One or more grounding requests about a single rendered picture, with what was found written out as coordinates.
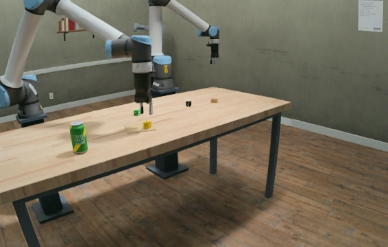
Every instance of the green soda can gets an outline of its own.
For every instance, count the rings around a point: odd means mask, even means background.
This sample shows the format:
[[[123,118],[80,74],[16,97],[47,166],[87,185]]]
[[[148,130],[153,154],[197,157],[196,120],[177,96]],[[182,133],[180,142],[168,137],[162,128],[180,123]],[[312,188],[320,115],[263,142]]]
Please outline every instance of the green soda can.
[[[87,151],[86,127],[83,121],[73,121],[69,126],[72,140],[72,150],[76,154],[83,154]]]

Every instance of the dice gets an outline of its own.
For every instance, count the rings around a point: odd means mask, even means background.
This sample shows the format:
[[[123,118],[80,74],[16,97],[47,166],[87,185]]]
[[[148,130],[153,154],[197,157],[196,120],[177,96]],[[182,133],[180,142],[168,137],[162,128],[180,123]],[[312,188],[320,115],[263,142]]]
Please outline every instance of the dice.
[[[144,129],[151,128],[151,121],[144,121]]]

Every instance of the white wall trim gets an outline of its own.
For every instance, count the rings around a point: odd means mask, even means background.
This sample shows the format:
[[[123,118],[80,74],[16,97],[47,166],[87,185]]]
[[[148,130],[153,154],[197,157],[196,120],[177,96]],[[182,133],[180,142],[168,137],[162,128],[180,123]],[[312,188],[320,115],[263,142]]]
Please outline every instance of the white wall trim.
[[[64,110],[64,109],[68,109],[68,108],[72,108],[72,107],[76,107],[76,106],[83,106],[86,104],[92,104],[95,102],[102,102],[102,101],[106,101],[109,99],[116,99],[119,97],[125,97],[125,96],[130,96],[130,95],[134,95],[134,90],[124,91],[124,92],[120,92],[120,93],[113,93],[113,94],[109,94],[109,95],[102,95],[99,97],[92,97],[89,99],[77,100],[75,102],[68,102],[68,103],[59,104],[59,105],[55,105],[55,106],[48,106],[48,107],[44,107],[43,110],[46,113],[51,113],[51,112],[57,111],[57,110]],[[5,116],[5,117],[0,117],[0,124],[6,123],[9,121],[14,121],[14,120],[16,120],[15,114]]]
[[[373,140],[367,137],[361,137],[355,134],[350,134],[340,130],[334,130],[331,128],[318,126],[312,123],[306,123],[299,120],[289,119],[286,117],[281,118],[281,124],[388,152],[388,143]]]
[[[41,75],[45,73],[53,73],[53,72],[59,72],[59,71],[65,71],[69,69],[79,69],[79,68],[85,68],[85,67],[91,67],[91,66],[97,66],[97,65],[103,65],[103,64],[112,64],[112,63],[118,63],[118,62],[127,62],[131,61],[131,58],[115,58],[115,59],[107,59],[107,60],[99,60],[99,61],[93,61],[93,62],[82,62],[78,64],[69,64],[59,67],[52,67],[47,69],[38,69],[35,71],[27,71],[24,73],[24,75]]]

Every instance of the can lid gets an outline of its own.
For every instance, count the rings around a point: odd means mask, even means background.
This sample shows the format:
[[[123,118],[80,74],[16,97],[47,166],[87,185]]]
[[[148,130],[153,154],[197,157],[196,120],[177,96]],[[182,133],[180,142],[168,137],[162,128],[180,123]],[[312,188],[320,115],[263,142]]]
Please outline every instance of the can lid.
[[[83,121],[73,121],[73,122],[71,123],[71,126],[76,127],[76,126],[80,126],[80,125],[82,125],[82,124],[83,124]]]

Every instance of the wooden tabletop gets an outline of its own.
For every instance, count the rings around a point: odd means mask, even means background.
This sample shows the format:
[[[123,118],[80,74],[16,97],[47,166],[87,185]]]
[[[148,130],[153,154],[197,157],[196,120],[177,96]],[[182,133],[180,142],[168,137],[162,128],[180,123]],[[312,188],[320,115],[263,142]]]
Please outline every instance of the wooden tabletop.
[[[210,103],[217,98],[219,103]],[[57,119],[0,134],[0,204],[142,161],[272,116],[290,102],[219,88],[153,99],[154,114],[135,117],[137,103]],[[69,125],[82,120],[85,154],[72,152]],[[150,120],[156,131],[128,134],[124,123]]]

